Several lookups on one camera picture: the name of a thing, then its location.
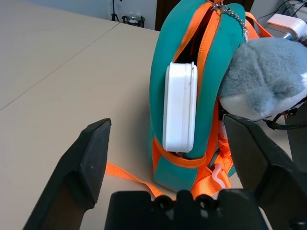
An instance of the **white plastic box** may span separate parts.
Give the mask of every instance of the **white plastic box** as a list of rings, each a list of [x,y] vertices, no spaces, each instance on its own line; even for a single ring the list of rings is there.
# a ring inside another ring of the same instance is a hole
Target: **white plastic box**
[[[163,148],[190,152],[194,144],[197,67],[170,63],[165,75]]]

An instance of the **fabric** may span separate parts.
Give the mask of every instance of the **fabric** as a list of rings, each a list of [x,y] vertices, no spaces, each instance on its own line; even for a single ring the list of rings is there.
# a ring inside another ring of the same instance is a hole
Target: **fabric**
[[[241,45],[220,87],[222,107],[251,120],[290,109],[307,95],[306,60],[306,47],[282,38]]]
[[[139,180],[135,176],[131,175],[129,172],[123,170],[122,168],[116,165],[113,165],[112,163],[109,163],[109,162],[106,163],[105,174],[144,184],[150,189],[150,191],[155,197],[163,195],[163,193],[153,184]]]

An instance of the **orange zipper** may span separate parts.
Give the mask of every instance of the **orange zipper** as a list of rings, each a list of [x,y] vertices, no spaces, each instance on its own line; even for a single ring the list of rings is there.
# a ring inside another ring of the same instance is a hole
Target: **orange zipper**
[[[201,45],[200,45],[200,49],[199,49],[198,57],[197,57],[197,69],[198,69],[197,98],[200,95],[203,72],[205,70],[208,53],[209,53],[211,44],[214,40],[215,33],[217,31],[217,27],[220,22],[220,18],[221,18],[220,10],[213,11],[211,15],[211,19],[208,23],[206,31],[201,40]]]
[[[190,25],[188,27],[188,30],[183,37],[182,43],[181,43],[179,49],[177,50],[177,52],[176,52],[176,54],[173,58],[173,62],[175,62],[177,60],[177,58],[182,53],[182,51],[187,47],[187,45],[191,41],[192,37],[195,35],[195,33],[196,33],[200,23],[202,22],[204,16],[208,12],[208,10],[211,9],[212,7],[213,7],[213,5],[212,5],[211,2],[206,2],[205,4],[202,4],[195,11],[195,13],[194,13],[194,15],[191,19]]]

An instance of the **metal chain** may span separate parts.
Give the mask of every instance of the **metal chain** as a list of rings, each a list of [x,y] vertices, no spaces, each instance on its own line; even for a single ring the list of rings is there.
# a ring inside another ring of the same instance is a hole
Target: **metal chain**
[[[230,17],[234,18],[241,26],[244,41],[245,42],[248,41],[248,28],[245,26],[245,22],[242,19],[240,19],[239,15],[233,12],[227,5],[223,5],[223,2],[213,3],[213,9],[214,10],[220,9],[221,13],[226,13]]]

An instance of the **backpack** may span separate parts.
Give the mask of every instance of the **backpack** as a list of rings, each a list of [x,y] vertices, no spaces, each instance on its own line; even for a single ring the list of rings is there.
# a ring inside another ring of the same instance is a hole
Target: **backpack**
[[[236,3],[224,6],[220,0],[181,0],[165,20],[153,56],[149,89],[148,156],[158,184],[176,192],[189,190],[194,198],[231,187],[229,177],[236,170],[219,120],[218,90],[236,49],[247,38],[259,38],[246,17],[257,23]],[[261,36],[271,37],[257,25]],[[162,147],[165,72],[171,62],[194,62],[198,69],[194,145],[185,154]],[[144,183],[155,196],[162,195],[154,185],[111,163],[106,173]]]

